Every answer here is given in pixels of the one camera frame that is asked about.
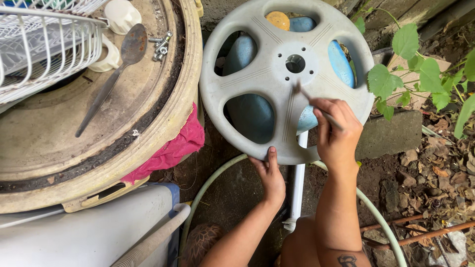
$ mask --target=gray plastic hose reel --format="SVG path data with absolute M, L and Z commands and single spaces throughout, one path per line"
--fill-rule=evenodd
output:
M 265 18 L 272 11 L 302 14 L 315 20 L 317 26 L 308 32 L 285 31 Z M 218 52 L 226 38 L 239 30 L 256 41 L 257 55 L 244 69 L 218 76 L 214 72 Z M 351 54 L 356 69 L 355 89 L 342 82 L 332 69 L 328 45 L 335 39 Z M 294 62 L 296 58 L 304 60 L 304 67 L 294 64 L 291 72 L 285 64 L 292 58 Z M 316 146 L 303 148 L 297 143 L 298 120 L 308 100 L 302 94 L 294 94 L 292 86 L 300 79 L 302 87 L 314 97 L 345 100 L 364 124 L 374 100 L 366 85 L 366 75 L 373 66 L 371 51 L 361 33 L 332 6 L 319 0 L 251 0 L 230 12 L 211 33 L 203 51 L 199 85 L 211 121 L 228 142 L 260 160 L 273 145 L 279 164 L 296 165 L 320 157 Z M 268 143 L 250 141 L 224 117 L 223 107 L 229 99 L 249 93 L 261 95 L 274 109 L 274 133 Z

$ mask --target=drain hose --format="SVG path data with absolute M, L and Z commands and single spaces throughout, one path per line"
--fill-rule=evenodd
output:
M 219 169 L 217 169 L 209 178 L 206 180 L 206 182 L 203 184 L 201 189 L 199 190 L 198 194 L 196 195 L 195 199 L 193 200 L 193 203 L 191 204 L 191 212 L 188 218 L 185 220 L 185 224 L 183 225 L 183 232 L 181 233 L 181 240 L 180 240 L 180 250 L 179 250 L 179 258 L 178 258 L 178 266 L 180 266 L 180 256 L 185 248 L 186 244 L 186 238 L 188 236 L 188 232 L 190 230 L 190 224 L 191 220 L 193 219 L 193 215 L 196 211 L 196 207 L 198 206 L 201 197 L 203 197 L 204 193 L 206 192 L 206 189 L 214 182 L 214 180 L 222 174 L 227 168 L 231 167 L 235 163 L 247 158 L 246 154 L 241 154 L 234 159 L 228 161 L 225 163 L 223 166 L 221 166 Z M 313 164 L 317 165 L 318 167 L 328 171 L 325 163 L 321 161 L 315 161 Z M 407 267 L 406 265 L 406 260 L 404 258 L 404 255 L 402 254 L 401 247 L 398 244 L 398 240 L 394 236 L 393 232 L 389 228 L 388 223 L 386 220 L 383 218 L 381 213 L 378 211 L 378 209 L 373 205 L 371 200 L 369 200 L 363 192 L 361 192 L 358 188 L 356 188 L 356 196 L 363 201 L 364 205 L 370 209 L 371 213 L 374 215 L 376 218 L 376 221 L 381 225 L 381 228 L 384 232 L 384 235 L 386 238 L 389 240 L 389 243 L 391 244 L 392 251 L 394 252 L 394 256 L 396 258 L 396 261 L 398 262 L 398 265 L 400 267 Z
M 190 207 L 187 204 L 180 203 L 173 207 L 174 211 L 178 211 L 178 214 L 160 227 L 157 231 L 152 233 L 139 245 L 132 248 L 118 261 L 116 261 L 112 267 L 136 267 L 139 266 L 150 254 L 170 236 L 176 228 L 180 227 L 182 222 L 190 214 Z

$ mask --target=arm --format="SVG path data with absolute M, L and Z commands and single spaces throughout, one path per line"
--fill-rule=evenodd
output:
M 259 242 L 285 198 L 285 183 L 277 165 L 277 151 L 271 146 L 269 164 L 249 157 L 264 187 L 262 200 L 206 254 L 200 266 L 247 266 Z
M 314 108 L 318 119 L 317 149 L 328 167 L 328 180 L 315 214 L 317 254 L 321 266 L 371 266 L 362 252 L 356 210 L 355 150 L 363 126 L 342 100 L 316 98 L 311 104 L 331 114 L 342 125 L 340 131 Z

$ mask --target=pink cloth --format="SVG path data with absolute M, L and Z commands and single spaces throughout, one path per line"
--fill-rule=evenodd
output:
M 205 132 L 197 117 L 196 104 L 188 116 L 185 125 L 175 139 L 168 141 L 161 149 L 135 171 L 125 175 L 120 181 L 131 182 L 141 180 L 156 170 L 165 170 L 178 164 L 181 158 L 200 150 L 205 143 Z

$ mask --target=tattoo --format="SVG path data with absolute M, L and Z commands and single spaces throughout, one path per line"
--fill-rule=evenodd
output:
M 354 255 L 341 255 L 338 257 L 338 262 L 342 267 L 356 267 L 356 257 Z

